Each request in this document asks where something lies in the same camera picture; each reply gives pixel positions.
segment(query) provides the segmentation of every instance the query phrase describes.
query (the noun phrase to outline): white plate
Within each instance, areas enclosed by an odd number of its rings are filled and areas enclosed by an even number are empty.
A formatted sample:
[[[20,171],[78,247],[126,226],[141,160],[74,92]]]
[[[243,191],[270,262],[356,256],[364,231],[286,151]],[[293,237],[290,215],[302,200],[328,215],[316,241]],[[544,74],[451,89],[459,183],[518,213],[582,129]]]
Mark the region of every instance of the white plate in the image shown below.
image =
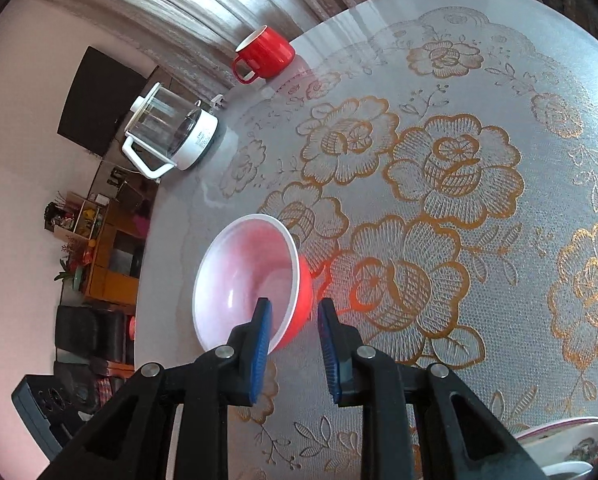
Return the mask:
[[[540,467],[570,460],[594,463],[598,458],[598,421],[572,426],[521,444]]]
[[[554,420],[553,422],[547,422],[541,426],[535,426],[534,428],[522,431],[521,433],[516,434],[515,438],[522,445],[525,445],[534,442],[539,438],[546,438],[547,436],[554,435],[566,428],[580,426],[588,422],[598,422],[598,416],[572,416],[570,418]]]

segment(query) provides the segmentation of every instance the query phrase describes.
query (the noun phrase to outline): electric kettle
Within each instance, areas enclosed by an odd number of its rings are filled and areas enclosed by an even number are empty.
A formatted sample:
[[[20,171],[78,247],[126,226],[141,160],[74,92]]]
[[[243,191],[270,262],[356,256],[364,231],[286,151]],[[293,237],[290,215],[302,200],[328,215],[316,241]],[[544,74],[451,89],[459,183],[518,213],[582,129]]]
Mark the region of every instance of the electric kettle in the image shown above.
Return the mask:
[[[122,151],[145,177],[155,179],[172,168],[188,169],[203,153],[217,129],[217,118],[174,94],[161,83],[130,107]],[[137,143],[163,162],[151,170],[133,149]]]

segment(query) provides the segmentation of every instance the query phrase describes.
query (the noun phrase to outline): black speaker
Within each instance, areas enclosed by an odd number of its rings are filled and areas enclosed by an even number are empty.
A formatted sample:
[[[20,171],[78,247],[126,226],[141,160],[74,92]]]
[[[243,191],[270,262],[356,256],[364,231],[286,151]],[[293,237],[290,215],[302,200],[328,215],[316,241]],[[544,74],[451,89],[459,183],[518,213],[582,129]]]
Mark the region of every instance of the black speaker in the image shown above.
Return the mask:
[[[12,392],[21,420],[49,460],[85,424],[58,378],[26,375]]]

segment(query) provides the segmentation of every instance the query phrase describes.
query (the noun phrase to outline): black television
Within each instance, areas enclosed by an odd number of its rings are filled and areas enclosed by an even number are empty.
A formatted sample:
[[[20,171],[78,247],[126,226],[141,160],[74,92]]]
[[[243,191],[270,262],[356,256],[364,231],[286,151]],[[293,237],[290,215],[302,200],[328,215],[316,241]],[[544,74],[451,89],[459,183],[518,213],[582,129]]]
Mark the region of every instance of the black television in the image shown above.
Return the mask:
[[[131,68],[89,46],[63,105],[57,133],[92,153],[106,155],[146,81]]]

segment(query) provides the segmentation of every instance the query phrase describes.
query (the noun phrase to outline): lace tablecloth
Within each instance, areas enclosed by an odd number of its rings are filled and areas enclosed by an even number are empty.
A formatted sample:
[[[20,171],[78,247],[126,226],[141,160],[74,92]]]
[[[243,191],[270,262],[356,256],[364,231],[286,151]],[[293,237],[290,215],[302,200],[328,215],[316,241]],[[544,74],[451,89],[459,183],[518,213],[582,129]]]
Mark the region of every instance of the lace tablecloth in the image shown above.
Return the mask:
[[[512,433],[598,415],[598,42],[534,0],[372,0],[293,45],[163,178],[138,364],[201,353],[201,257],[258,211],[368,344],[458,370]],[[358,478],[361,416],[332,405],[315,324],[231,409],[231,478]]]

